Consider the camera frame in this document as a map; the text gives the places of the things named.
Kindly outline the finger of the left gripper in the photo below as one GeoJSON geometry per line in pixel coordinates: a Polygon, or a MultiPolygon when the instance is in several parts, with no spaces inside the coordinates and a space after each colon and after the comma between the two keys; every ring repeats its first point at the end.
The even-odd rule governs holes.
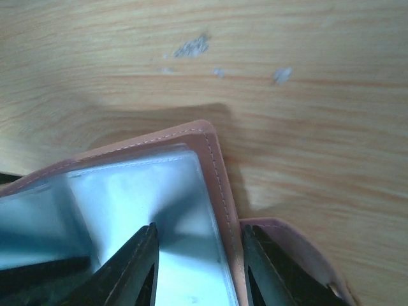
{"type": "Polygon", "coordinates": [[[1,305],[56,305],[91,274],[88,256],[1,270],[1,305]]]}

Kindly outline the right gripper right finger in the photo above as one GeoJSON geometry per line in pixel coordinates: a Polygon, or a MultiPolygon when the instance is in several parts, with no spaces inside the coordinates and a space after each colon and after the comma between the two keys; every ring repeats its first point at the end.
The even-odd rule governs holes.
{"type": "Polygon", "coordinates": [[[311,277],[260,226],[242,231],[249,305],[342,305],[343,299],[311,277]]]}

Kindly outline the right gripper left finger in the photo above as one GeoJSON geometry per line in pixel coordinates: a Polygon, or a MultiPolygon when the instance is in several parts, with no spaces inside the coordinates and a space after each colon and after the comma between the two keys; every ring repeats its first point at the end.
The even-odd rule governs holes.
{"type": "Polygon", "coordinates": [[[59,305],[154,305],[159,266],[155,223],[142,226],[93,276],[59,305]]]}

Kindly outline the pink leather card holder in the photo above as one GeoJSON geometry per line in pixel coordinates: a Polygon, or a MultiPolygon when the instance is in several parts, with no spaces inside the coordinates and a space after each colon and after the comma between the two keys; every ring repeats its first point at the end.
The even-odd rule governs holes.
{"type": "Polygon", "coordinates": [[[238,218],[216,131],[204,120],[91,150],[3,187],[1,270],[88,256],[90,279],[152,222],[154,305],[249,305],[245,225],[260,226],[342,305],[357,303],[345,278],[290,224],[238,218]]]}

